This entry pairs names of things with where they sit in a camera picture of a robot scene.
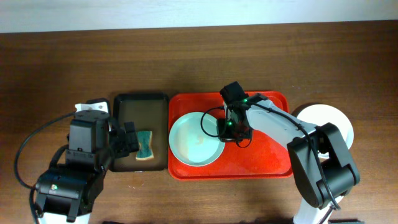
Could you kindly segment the green and yellow sponge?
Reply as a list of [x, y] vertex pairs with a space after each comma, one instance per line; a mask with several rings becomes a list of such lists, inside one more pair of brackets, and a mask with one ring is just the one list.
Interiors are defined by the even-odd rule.
[[147, 161], [154, 158], [152, 150], [152, 131], [137, 132], [139, 150], [136, 153], [136, 160]]

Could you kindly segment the light green plate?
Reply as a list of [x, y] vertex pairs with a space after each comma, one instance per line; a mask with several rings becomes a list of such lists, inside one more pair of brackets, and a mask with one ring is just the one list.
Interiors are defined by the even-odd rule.
[[187, 113], [172, 125], [169, 146], [180, 162], [193, 167], [207, 166], [220, 157], [225, 147], [216, 133], [216, 118], [203, 112]]

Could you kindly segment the white plate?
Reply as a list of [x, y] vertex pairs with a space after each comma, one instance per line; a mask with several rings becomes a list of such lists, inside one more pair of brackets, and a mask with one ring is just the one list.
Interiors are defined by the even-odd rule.
[[354, 141], [353, 125], [347, 115], [339, 109], [325, 104], [308, 104], [297, 108], [292, 114], [302, 121], [317, 126], [334, 124], [340, 130], [348, 149], [351, 149]]

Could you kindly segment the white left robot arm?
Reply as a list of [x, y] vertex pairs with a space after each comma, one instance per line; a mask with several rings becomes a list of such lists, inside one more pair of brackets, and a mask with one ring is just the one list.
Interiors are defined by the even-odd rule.
[[114, 160], [138, 151], [134, 123], [126, 122], [123, 128], [117, 121], [111, 123], [113, 129], [107, 121], [71, 122], [68, 144], [54, 154], [48, 170], [30, 191], [36, 223], [43, 223], [51, 214], [65, 223], [89, 215]]

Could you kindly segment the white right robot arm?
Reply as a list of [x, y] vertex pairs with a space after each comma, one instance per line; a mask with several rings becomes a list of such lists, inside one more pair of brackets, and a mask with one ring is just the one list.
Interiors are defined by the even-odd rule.
[[331, 123], [318, 126], [278, 108], [257, 93], [223, 93], [225, 117], [217, 121], [217, 137], [239, 144], [254, 131], [266, 134], [288, 154], [295, 184], [303, 200], [294, 223], [328, 223], [339, 201], [359, 184], [359, 170], [342, 137]]

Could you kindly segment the black rectangular tray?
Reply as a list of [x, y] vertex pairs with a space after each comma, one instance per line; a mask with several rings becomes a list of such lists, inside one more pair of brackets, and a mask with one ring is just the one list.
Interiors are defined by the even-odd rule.
[[127, 157], [116, 159], [111, 167], [113, 172], [137, 172], [164, 170], [168, 163], [167, 125], [169, 98], [164, 93], [131, 93], [115, 97], [113, 117], [121, 126], [133, 122], [136, 131], [151, 131], [151, 148], [154, 157], [140, 161], [133, 152]]

